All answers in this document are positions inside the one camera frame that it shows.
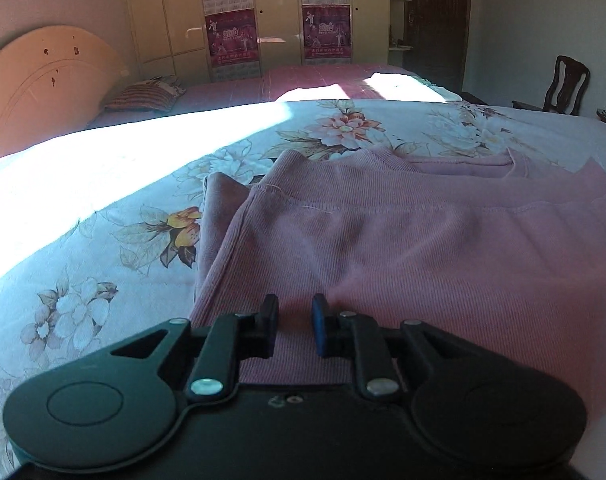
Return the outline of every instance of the pillow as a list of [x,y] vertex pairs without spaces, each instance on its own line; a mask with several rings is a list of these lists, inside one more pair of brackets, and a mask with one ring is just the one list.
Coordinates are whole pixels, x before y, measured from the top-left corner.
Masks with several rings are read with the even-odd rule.
[[185,93],[175,76],[156,77],[134,83],[105,105],[106,110],[169,112]]

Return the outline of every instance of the pink sweater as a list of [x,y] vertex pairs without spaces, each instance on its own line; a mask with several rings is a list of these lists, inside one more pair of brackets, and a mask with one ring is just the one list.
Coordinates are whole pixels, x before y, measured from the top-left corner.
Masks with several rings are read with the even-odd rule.
[[422,319],[566,381],[606,409],[606,173],[488,158],[284,152],[252,189],[208,178],[198,325],[281,305],[275,356],[241,380],[335,383],[315,354],[312,296],[396,327]]

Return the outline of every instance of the metal rivet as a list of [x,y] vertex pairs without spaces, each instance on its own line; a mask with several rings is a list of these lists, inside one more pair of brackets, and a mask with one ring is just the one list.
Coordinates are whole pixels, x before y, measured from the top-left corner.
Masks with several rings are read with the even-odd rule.
[[285,406],[285,400],[283,399],[283,396],[280,395],[272,397],[272,399],[268,400],[267,403],[273,408],[282,408],[283,406]]
[[399,389],[397,381],[386,378],[372,379],[365,387],[375,397],[390,395]]
[[223,383],[216,379],[199,379],[190,384],[190,390],[196,395],[216,395],[223,390]]

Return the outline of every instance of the headboard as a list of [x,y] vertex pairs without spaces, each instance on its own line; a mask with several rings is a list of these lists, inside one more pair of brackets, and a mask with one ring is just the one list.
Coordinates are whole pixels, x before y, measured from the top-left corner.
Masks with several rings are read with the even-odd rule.
[[78,27],[32,30],[0,50],[0,157],[83,130],[129,80],[118,53]]

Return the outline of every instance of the wardrobe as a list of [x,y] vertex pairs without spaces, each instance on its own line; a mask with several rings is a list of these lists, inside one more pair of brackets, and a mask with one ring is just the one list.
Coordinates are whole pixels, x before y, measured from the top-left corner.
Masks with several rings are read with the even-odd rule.
[[[144,78],[176,75],[188,85],[211,81],[203,0],[128,0]],[[387,63],[389,0],[350,0],[353,63]],[[254,0],[260,70],[303,59],[301,0]]]

